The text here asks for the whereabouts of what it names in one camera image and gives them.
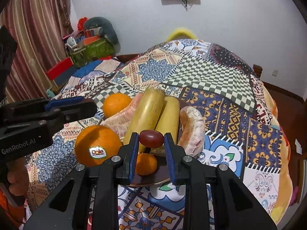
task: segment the tag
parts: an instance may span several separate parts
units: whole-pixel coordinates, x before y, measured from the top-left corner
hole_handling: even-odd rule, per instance
[[[90,151],[91,157],[93,157],[93,158],[99,159],[99,158],[106,157],[106,151],[102,147],[94,146],[94,147],[90,148],[89,151]]]

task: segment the orange sleeve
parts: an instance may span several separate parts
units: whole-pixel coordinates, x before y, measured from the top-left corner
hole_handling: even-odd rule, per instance
[[[18,228],[24,217],[26,217],[26,211],[24,206],[20,206],[17,208],[12,207],[8,202],[5,195],[0,190],[0,206],[7,212],[8,217],[14,223],[14,225]]]

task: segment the striped curtain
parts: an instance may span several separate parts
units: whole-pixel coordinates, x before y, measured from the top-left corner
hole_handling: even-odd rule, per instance
[[[45,97],[54,85],[45,74],[66,57],[62,37],[72,32],[70,0],[10,0],[0,14],[18,43],[7,78],[8,102]]]

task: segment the plate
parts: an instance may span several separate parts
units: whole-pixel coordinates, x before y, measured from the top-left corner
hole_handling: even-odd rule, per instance
[[[183,100],[179,100],[179,105],[180,105],[180,110],[188,106],[188,104]],[[177,140],[181,137],[181,135],[182,135],[182,125],[179,120]],[[162,156],[155,156],[155,157],[158,162],[158,167],[156,171],[150,175],[145,175],[145,176],[140,176],[136,173],[132,181],[132,184],[130,184],[131,187],[148,187],[152,185],[163,184],[170,180],[168,175],[166,158]]]

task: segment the bed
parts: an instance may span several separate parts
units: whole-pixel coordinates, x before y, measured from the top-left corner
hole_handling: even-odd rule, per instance
[[[93,98],[98,111],[92,118],[65,125],[55,134],[52,146],[29,157],[30,209],[35,210],[78,164],[75,139],[85,127],[101,123],[104,99],[118,92],[134,97],[149,86],[201,112],[205,144],[198,159],[212,166],[226,161],[278,224],[293,188],[288,171],[290,146],[277,121],[276,104],[237,55],[192,39],[156,45],[127,63],[116,59],[92,62],[70,78],[57,98]],[[207,192],[214,229],[209,185]],[[181,229],[184,202],[185,187],[170,182],[141,188],[119,186],[119,228]]]

